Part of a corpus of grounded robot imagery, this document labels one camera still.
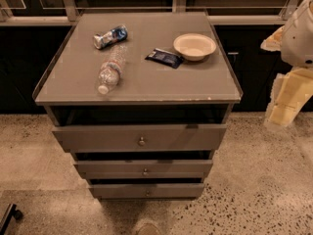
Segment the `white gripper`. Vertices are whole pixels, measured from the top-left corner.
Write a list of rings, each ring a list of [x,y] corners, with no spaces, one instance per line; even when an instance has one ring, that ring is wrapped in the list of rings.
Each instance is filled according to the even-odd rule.
[[[283,27],[279,27],[263,40],[260,48],[275,52],[281,50]],[[289,126],[307,101],[313,96],[313,69],[293,67],[286,74],[278,73],[274,79],[265,122],[282,127]]]

